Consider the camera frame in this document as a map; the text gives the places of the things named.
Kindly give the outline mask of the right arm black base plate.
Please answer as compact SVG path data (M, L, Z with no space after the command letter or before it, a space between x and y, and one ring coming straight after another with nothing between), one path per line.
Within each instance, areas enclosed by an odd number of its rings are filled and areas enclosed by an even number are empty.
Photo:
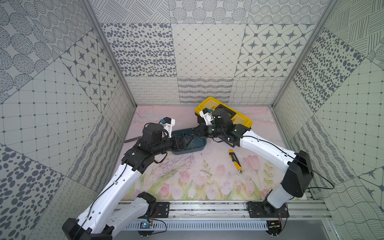
M250 218L288 218L290 216L288 207L284 204L276 209L268 202L246 202L246 209Z

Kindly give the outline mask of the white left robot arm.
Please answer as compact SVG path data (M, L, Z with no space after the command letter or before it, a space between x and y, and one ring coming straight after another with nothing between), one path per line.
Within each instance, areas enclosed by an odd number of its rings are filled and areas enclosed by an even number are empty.
M127 207L115 208L131 186L143 175L157 155L187 147L180 137L172 136L175 120L164 118L159 123L147 123L143 135L129 149L122 164L106 187L76 219L69 218L62 230L69 240L111 240L132 221L156 214L156 198L147 192L138 194Z

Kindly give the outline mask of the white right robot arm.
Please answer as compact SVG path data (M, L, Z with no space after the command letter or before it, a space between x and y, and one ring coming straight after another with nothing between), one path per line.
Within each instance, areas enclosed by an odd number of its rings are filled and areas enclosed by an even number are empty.
M203 109L198 114L199 126L194 134L203 138L220 138L231 146L250 150L278 167L284 174L281 183L263 201L264 211L275 213L293 198L301 198L309 187L314 171L309 155L283 149L242 124L235 124L226 108Z

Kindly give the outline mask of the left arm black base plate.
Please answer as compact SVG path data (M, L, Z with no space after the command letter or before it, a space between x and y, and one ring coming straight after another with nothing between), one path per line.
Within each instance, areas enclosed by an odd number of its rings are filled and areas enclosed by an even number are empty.
M166 219L169 217L170 212L170 202L156 202L155 204L150 204L148 212L143 216L143 218L149 219Z

